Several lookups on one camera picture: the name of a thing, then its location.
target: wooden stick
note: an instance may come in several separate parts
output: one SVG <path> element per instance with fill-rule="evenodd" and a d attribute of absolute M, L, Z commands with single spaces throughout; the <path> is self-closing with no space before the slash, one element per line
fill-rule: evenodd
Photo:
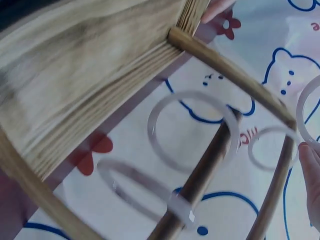
<path fill-rule="evenodd" d="M 266 107 L 285 124 L 290 125 L 295 122 L 295 118 L 291 116 L 287 109 L 276 101 L 269 91 L 215 50 L 208 48 L 204 43 L 183 32 L 178 27 L 172 27 L 170 29 L 167 40 L 170 44 L 181 50 L 187 51 L 224 75 L 227 79 Z"/>
<path fill-rule="evenodd" d="M 296 130 L 296 125 L 293 124 L 290 126 L 290 128 Z M 268 192 L 246 240 L 264 239 L 285 185 L 290 162 L 292 159 L 294 144 L 294 140 L 292 140 L 289 136 L 285 137 L 279 161 L 276 166 Z"/>
<path fill-rule="evenodd" d="M 234 111 L 238 121 L 242 118 L 239 111 Z M 180 195 L 195 208 L 211 182 L 217 165 L 222 162 L 230 132 L 226 123 L 222 123 L 209 144 L 201 160 L 184 184 Z M 183 229 L 183 223 L 170 211 L 158 222 L 148 240 L 174 240 Z"/>
<path fill-rule="evenodd" d="M 32 172 L 0 127 L 0 167 L 74 240 L 103 240 L 83 223 Z"/>

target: finger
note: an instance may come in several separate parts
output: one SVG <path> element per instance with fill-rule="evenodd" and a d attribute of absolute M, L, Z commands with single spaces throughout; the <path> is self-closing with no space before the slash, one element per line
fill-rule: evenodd
<path fill-rule="evenodd" d="M 320 166 L 320 156 L 319 156 L 319 154 L 316 152 L 316 150 L 314 150 L 313 148 L 310 148 L 311 149 L 311 151 L 312 151 L 312 153 L 313 153 L 313 156 L 314 156 L 314 158 L 315 158 L 315 160 L 316 160 L 316 162 L 319 164 L 319 166 Z"/>
<path fill-rule="evenodd" d="M 313 184 L 317 183 L 320 179 L 320 165 L 312 149 L 305 142 L 301 143 L 298 149 L 306 191 L 309 192 Z"/>
<path fill-rule="evenodd" d="M 222 13 L 228 7 L 230 7 L 236 0 L 216 0 L 205 11 L 201 18 L 201 22 L 206 24 L 211 21 L 215 16 Z"/>

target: wood grain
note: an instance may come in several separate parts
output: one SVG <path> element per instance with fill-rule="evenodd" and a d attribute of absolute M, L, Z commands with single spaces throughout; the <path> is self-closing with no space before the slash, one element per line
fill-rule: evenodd
<path fill-rule="evenodd" d="M 39 176 L 176 59 L 163 41 L 182 2 L 67 1 L 2 36 L 0 124 Z"/>
<path fill-rule="evenodd" d="M 255 79 L 246 74 L 233 62 L 208 48 L 204 43 L 183 32 L 178 27 L 171 28 L 168 42 L 181 50 L 187 51 L 205 64 L 224 75 L 239 88 L 256 99 L 272 114 L 287 125 L 295 122 L 295 118 L 272 94 Z"/>
<path fill-rule="evenodd" d="M 0 128 L 0 167 L 13 177 L 29 197 L 61 227 L 72 239 L 103 240 L 99 234 L 83 223 L 35 175 L 13 148 Z"/>
<path fill-rule="evenodd" d="M 209 2 L 210 0 L 186 0 L 176 26 L 186 34 L 193 36 Z"/>
<path fill-rule="evenodd" d="M 239 122 L 242 119 L 241 113 L 237 110 L 233 110 L 233 113 Z M 181 189 L 179 194 L 191 203 L 193 209 L 196 208 L 203 198 L 206 189 L 217 171 L 217 166 L 223 161 L 229 139 L 229 128 L 227 124 L 223 122 L 202 155 L 199 163 Z M 183 222 L 172 212 L 167 211 L 157 223 L 148 240 L 174 240 L 179 236 L 183 227 Z"/>

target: ring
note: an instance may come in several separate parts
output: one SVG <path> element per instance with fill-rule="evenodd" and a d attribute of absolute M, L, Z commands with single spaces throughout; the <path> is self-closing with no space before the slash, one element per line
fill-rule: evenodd
<path fill-rule="evenodd" d="M 320 75 L 315 77 L 312 81 L 310 81 L 305 88 L 302 90 L 301 95 L 298 99 L 298 103 L 296 105 L 296 124 L 299 129 L 299 132 L 304 139 L 304 141 L 314 148 L 317 151 L 320 151 L 320 143 L 317 142 L 307 131 L 305 122 L 304 122 L 304 108 L 305 103 L 309 95 L 320 86 Z"/>
<path fill-rule="evenodd" d="M 193 230 L 196 227 L 196 217 L 193 213 L 192 206 L 181 195 L 171 192 L 160 182 L 124 162 L 120 162 L 111 158 L 99 161 L 97 164 L 97 171 L 102 179 L 106 182 L 108 187 L 138 212 L 156 222 L 162 218 L 160 215 L 150 211 L 146 207 L 142 206 L 133 197 L 128 195 L 111 176 L 111 170 L 116 171 L 135 181 L 166 202 L 167 208 L 185 224 L 187 229 Z"/>
<path fill-rule="evenodd" d="M 165 164 L 167 164 L 169 167 L 176 171 L 190 174 L 194 170 L 191 167 L 183 166 L 180 163 L 174 161 L 160 146 L 156 133 L 156 125 L 160 112 L 171 102 L 175 100 L 181 100 L 184 98 L 202 100 L 211 105 L 213 108 L 217 109 L 223 115 L 225 122 L 229 128 L 231 138 L 230 149 L 223 160 L 224 165 L 228 164 L 228 162 L 230 162 L 236 155 L 239 147 L 240 131 L 238 127 L 238 122 L 232 111 L 226 105 L 224 105 L 219 99 L 213 96 L 206 95 L 200 91 L 183 91 L 179 93 L 174 93 L 169 96 L 166 96 L 154 106 L 150 113 L 147 123 L 148 138 L 154 152 Z"/>
<path fill-rule="evenodd" d="M 263 134 L 267 134 L 270 132 L 282 132 L 285 133 L 286 135 L 288 135 L 289 137 L 291 137 L 296 143 L 297 146 L 300 143 L 300 138 L 298 137 L 298 135 L 296 134 L 295 131 L 293 131 L 291 128 L 288 127 L 282 127 L 282 126 L 271 126 L 271 127 L 266 127 L 264 129 L 262 129 L 261 131 L 259 131 L 249 142 L 248 144 L 248 156 L 249 159 L 251 160 L 251 162 L 256 165 L 258 168 L 264 170 L 264 171 L 270 171 L 273 172 L 276 168 L 275 167 L 270 167 L 270 166 L 264 166 L 263 164 L 261 164 L 254 156 L 253 154 L 253 148 L 254 148 L 254 144 L 255 142 L 258 140 L 258 138 L 260 138 Z M 295 158 L 293 160 L 291 160 L 291 164 L 290 164 L 290 168 L 293 167 L 293 165 L 296 163 L 296 161 L 298 160 L 299 157 L 299 153 L 298 151 L 296 152 Z"/>

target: plastic ring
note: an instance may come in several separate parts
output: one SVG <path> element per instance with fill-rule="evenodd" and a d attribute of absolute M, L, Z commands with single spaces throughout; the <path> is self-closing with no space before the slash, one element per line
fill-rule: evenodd
<path fill-rule="evenodd" d="M 167 164 L 172 169 L 190 174 L 193 171 L 193 168 L 183 166 L 179 164 L 178 162 L 174 161 L 160 146 L 158 140 L 157 140 L 157 133 L 156 133 L 156 125 L 157 120 L 159 117 L 160 112 L 171 102 L 176 100 L 182 100 L 182 99 L 197 99 L 204 101 L 208 104 L 210 104 L 213 108 L 217 109 L 224 117 L 226 124 L 230 131 L 230 137 L 231 137 L 231 145 L 228 153 L 224 157 L 223 163 L 226 165 L 229 161 L 231 161 L 234 156 L 237 153 L 238 147 L 239 147 L 239 136 L 240 131 L 238 127 L 238 122 L 236 120 L 236 117 L 232 113 L 232 111 L 224 105 L 219 99 L 206 95 L 200 91 L 184 91 L 179 93 L 174 93 L 169 96 L 166 96 L 162 100 L 160 100 L 152 109 L 148 123 L 147 123 L 147 133 L 148 138 L 151 143 L 151 146 L 154 150 L 154 152 L 160 157 L 160 159 Z"/>
<path fill-rule="evenodd" d="M 134 167 L 114 159 L 105 159 L 99 161 L 97 170 L 102 179 L 106 182 L 108 187 L 115 192 L 121 199 L 135 208 L 138 212 L 149 217 L 151 220 L 158 222 L 162 216 L 148 210 L 142 206 L 133 197 L 128 195 L 123 188 L 111 176 L 110 170 L 116 171 L 127 178 L 140 184 L 145 189 L 158 196 L 161 200 L 166 202 L 167 207 L 172 211 L 186 226 L 187 229 L 193 230 L 196 227 L 196 217 L 193 213 L 191 204 L 182 196 L 170 191 L 160 182 L 154 180 L 152 177 L 138 171 Z"/>
<path fill-rule="evenodd" d="M 296 124 L 299 129 L 299 132 L 304 139 L 304 141 L 311 146 L 313 149 L 320 151 L 320 143 L 317 142 L 307 131 L 305 122 L 304 122 L 304 108 L 305 103 L 309 95 L 320 86 L 320 75 L 315 77 L 310 81 L 305 88 L 302 90 L 299 97 L 298 103 L 296 105 Z"/>
<path fill-rule="evenodd" d="M 253 147 L 255 142 L 258 140 L 258 138 L 260 138 L 263 134 L 267 134 L 270 132 L 282 132 L 285 133 L 286 135 L 288 135 L 289 137 L 291 137 L 296 143 L 297 146 L 300 143 L 300 138 L 298 137 L 298 135 L 296 134 L 295 131 L 293 131 L 291 128 L 288 127 L 282 127 L 282 126 L 271 126 L 271 127 L 266 127 L 264 129 L 262 129 L 261 131 L 259 131 L 249 142 L 248 144 L 248 156 L 249 159 L 251 160 L 251 162 L 258 168 L 264 170 L 264 171 L 270 171 L 273 172 L 276 168 L 275 167 L 269 167 L 269 166 L 264 166 L 263 164 L 261 164 L 254 156 L 253 154 Z M 293 167 L 293 165 L 296 163 L 296 161 L 298 160 L 299 157 L 299 153 L 297 151 L 295 158 L 291 161 L 291 165 L 290 168 Z"/>

